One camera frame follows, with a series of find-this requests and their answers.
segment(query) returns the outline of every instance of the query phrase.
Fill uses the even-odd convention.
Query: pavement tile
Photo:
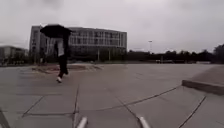
[[[26,116],[20,119],[16,128],[73,128],[69,116]]]
[[[224,97],[208,95],[198,110],[198,113],[224,124]]]
[[[74,96],[45,96],[28,114],[68,114],[75,110]]]
[[[22,114],[18,113],[3,112],[3,114],[11,128],[15,128],[16,122],[22,118]]]
[[[24,113],[40,98],[41,96],[0,94],[0,108],[2,111]]]
[[[224,124],[212,121],[202,115],[195,114],[182,128],[224,128]]]
[[[79,91],[78,110],[100,110],[120,105],[121,103],[107,90]]]
[[[178,128],[190,115],[176,105],[154,98],[128,106],[138,116],[143,116],[153,128]]]
[[[139,128],[133,115],[125,108],[103,111],[80,111],[80,116],[88,119],[88,128]]]
[[[161,95],[160,97],[170,103],[180,106],[181,108],[193,112],[204,98],[204,95],[205,94],[203,92],[180,86],[173,91]]]

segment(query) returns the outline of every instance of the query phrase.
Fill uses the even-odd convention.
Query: pole
[[[109,49],[109,61],[110,61],[110,49]]]
[[[152,53],[152,41],[149,41],[149,52]]]
[[[99,51],[99,49],[97,51],[97,60],[98,60],[98,62],[100,61],[100,51]]]

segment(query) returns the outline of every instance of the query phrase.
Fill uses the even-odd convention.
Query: black pants
[[[68,74],[67,57],[65,55],[59,56],[58,61],[60,65],[60,72],[58,76],[62,78],[64,74]]]

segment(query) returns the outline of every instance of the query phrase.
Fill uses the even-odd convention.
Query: window
[[[78,42],[77,42],[78,44],[81,44],[81,40],[80,40],[80,38],[78,38]]]

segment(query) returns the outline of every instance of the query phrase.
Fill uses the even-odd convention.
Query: person
[[[56,39],[55,51],[58,57],[58,62],[60,66],[60,71],[57,77],[59,83],[62,82],[62,77],[64,74],[68,75],[67,69],[67,57],[68,57],[68,40],[66,37],[62,36],[61,38]]]

